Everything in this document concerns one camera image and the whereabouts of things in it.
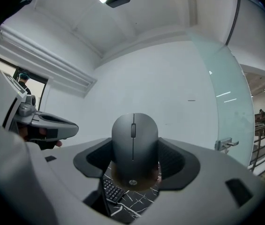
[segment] hp logo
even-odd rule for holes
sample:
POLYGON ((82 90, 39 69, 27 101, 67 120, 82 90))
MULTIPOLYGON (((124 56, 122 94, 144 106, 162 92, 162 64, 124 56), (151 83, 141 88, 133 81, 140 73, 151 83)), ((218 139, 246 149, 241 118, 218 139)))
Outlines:
POLYGON ((132 186, 135 186, 137 184, 137 181, 135 180, 130 180, 129 181, 129 184, 132 185, 132 186))

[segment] gray wireless mouse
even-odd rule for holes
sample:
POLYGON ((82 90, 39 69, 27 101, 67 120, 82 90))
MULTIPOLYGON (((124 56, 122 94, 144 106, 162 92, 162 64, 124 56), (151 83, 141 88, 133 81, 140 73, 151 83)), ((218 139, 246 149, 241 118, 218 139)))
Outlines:
POLYGON ((158 164, 158 128, 143 113, 119 117, 112 129, 114 162, 126 187, 135 186, 158 164))

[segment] wall molding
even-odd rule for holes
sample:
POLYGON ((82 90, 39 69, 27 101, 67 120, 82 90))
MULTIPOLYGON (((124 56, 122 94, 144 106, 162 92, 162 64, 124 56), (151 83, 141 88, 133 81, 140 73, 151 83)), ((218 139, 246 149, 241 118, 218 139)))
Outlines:
POLYGON ((185 40, 190 39, 187 36, 186 30, 180 25, 170 25, 152 29, 139 34, 137 39, 133 42, 125 41, 112 48, 110 51, 105 53, 104 57, 101 59, 101 64, 98 67, 125 54, 140 49, 158 44, 185 40))
POLYGON ((0 57, 16 62, 42 77, 57 80, 68 88, 80 90, 85 96, 96 79, 76 68, 63 58, 18 34, 9 27, 0 26, 0 57))

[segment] white ceiling beam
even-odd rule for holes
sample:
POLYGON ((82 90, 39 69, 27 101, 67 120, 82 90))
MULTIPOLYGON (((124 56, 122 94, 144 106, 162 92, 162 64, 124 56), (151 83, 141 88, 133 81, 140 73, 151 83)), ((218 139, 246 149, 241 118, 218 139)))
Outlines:
POLYGON ((73 34, 77 39, 79 39, 85 46, 87 46, 89 49, 91 49, 94 53, 96 53, 100 58, 103 58, 103 53, 101 51, 99 51, 87 38, 83 37, 81 34, 79 34, 76 31, 73 31, 71 29, 71 26, 67 25, 66 23, 64 23, 61 19, 59 19, 58 17, 52 15, 51 13, 49 13, 47 10, 41 8, 41 7, 37 7, 35 9, 37 12, 45 15, 47 18, 51 19, 53 22, 57 23, 58 25, 60 25, 62 28, 64 28, 66 31, 68 31, 69 33, 73 34))
POLYGON ((104 64, 120 54, 126 53, 128 50, 136 48, 140 45, 147 46, 148 44, 158 43, 161 40, 171 39, 175 37, 178 40, 189 39, 186 36, 185 29, 180 25, 168 25, 159 27, 139 34, 134 41, 125 41, 116 45, 104 54, 101 64, 104 64))
POLYGON ((34 4, 33 4, 33 9, 36 9, 36 7, 37 7, 37 3, 38 3, 38 0, 35 0, 35 1, 34 1, 34 4))
POLYGON ((174 0, 180 25, 188 28, 190 24, 188 0, 174 0))
POLYGON ((111 8, 105 4, 103 7, 106 14, 113 18, 119 29, 123 32, 128 40, 136 39, 136 29, 132 25, 132 22, 128 19, 122 7, 111 8))
POLYGON ((71 30, 76 30, 79 23, 83 20, 85 15, 91 10, 91 8, 96 4, 96 1, 92 2, 87 8, 82 9, 80 15, 77 17, 73 25, 71 26, 71 30))
POLYGON ((189 26, 198 24, 197 0, 188 0, 189 4, 189 26))

